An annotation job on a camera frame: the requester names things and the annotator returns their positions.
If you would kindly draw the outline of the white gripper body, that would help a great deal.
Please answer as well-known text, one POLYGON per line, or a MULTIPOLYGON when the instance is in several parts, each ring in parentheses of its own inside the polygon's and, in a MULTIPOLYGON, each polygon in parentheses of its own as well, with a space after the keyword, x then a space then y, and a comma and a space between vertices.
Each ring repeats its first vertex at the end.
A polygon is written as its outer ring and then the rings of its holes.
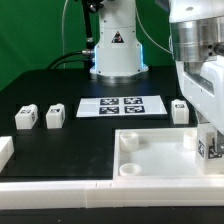
POLYGON ((224 57, 204 63, 176 62, 183 96, 224 134, 224 57))

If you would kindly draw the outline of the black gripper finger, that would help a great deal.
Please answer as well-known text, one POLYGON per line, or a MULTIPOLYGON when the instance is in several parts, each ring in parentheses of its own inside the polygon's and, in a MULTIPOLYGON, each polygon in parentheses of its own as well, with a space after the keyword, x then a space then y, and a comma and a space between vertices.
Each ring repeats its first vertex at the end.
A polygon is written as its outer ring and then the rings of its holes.
POLYGON ((216 151, 219 154, 224 154, 224 135, 216 131, 216 151))

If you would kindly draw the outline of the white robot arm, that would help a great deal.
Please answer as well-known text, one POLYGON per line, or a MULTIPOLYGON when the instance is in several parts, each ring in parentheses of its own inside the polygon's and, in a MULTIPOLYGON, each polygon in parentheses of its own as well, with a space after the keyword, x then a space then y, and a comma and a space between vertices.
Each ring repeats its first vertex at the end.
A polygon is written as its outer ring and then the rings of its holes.
MULTIPOLYGON (((212 147, 224 154, 224 0, 156 0, 169 12, 170 50, 183 96, 214 127, 212 147)), ((100 40, 92 77, 116 83, 148 70, 136 38, 136 0, 90 0, 100 40)))

